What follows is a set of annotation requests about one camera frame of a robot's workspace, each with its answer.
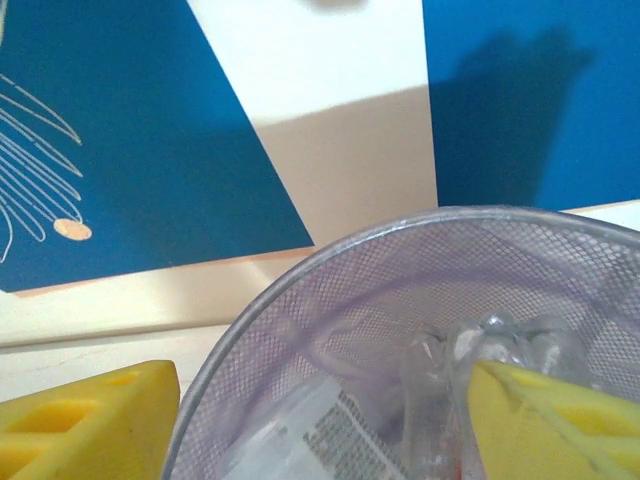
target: metal mesh trash can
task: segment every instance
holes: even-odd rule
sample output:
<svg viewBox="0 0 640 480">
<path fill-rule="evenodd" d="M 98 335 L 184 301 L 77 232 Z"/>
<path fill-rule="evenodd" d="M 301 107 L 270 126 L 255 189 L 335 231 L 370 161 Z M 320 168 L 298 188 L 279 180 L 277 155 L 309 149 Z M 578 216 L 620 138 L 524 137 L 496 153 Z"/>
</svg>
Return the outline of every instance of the metal mesh trash can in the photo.
<svg viewBox="0 0 640 480">
<path fill-rule="evenodd" d="M 640 401 L 640 233 L 510 207 L 441 208 L 357 233 L 262 293 L 187 392 L 165 479 L 215 478 L 257 412 L 323 371 L 383 438 L 401 434 L 400 352 L 428 325 L 565 317 L 604 391 Z"/>
</svg>

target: orange circle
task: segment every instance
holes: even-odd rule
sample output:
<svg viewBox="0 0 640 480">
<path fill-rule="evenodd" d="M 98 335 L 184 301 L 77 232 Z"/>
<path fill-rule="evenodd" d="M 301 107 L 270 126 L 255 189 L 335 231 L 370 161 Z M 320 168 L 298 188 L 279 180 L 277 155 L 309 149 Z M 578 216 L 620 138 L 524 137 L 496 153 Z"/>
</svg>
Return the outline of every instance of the orange circle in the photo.
<svg viewBox="0 0 640 480">
<path fill-rule="evenodd" d="M 81 242 L 89 240 L 93 232 L 82 222 L 70 218 L 58 218 L 53 222 L 53 229 L 69 240 Z"/>
</svg>

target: blue wall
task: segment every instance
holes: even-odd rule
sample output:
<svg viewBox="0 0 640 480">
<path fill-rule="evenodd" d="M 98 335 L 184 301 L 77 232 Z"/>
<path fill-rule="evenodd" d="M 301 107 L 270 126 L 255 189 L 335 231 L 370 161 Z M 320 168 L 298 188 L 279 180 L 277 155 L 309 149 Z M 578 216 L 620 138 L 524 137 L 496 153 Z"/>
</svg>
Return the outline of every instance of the blue wall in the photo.
<svg viewBox="0 0 640 480">
<path fill-rule="evenodd" d="M 13 230 L 0 289 L 312 244 L 186 1 L 9 3 L 0 73 L 64 117 L 82 145 L 7 101 L 59 123 L 7 82 L 0 82 L 0 110 L 38 132 L 82 177 L 7 122 L 0 121 L 0 133 L 80 193 L 81 200 L 66 196 L 93 236 L 73 242 L 58 235 L 27 190 L 51 207 L 34 185 L 57 200 L 61 189 L 0 151 L 14 178 L 20 171 L 35 182 L 20 177 L 20 188 L 0 174 L 0 206 L 16 213 L 10 226 L 0 216 L 0 248 Z M 21 220 L 32 230 L 38 222 L 46 239 L 37 241 Z"/>
<path fill-rule="evenodd" d="M 640 2 L 423 6 L 441 205 L 640 198 Z"/>
</svg>

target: yellow object with holes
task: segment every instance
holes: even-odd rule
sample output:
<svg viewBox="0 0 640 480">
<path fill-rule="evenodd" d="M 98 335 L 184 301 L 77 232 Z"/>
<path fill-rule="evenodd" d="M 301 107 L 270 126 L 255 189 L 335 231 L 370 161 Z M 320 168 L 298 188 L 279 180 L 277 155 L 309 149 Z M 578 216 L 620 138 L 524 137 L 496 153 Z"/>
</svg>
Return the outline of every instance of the yellow object with holes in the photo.
<svg viewBox="0 0 640 480">
<path fill-rule="evenodd" d="M 0 403 L 0 480 L 157 480 L 179 401 L 158 360 Z"/>
<path fill-rule="evenodd" d="M 640 405 L 478 362 L 469 413 L 487 480 L 639 480 Z"/>
</svg>

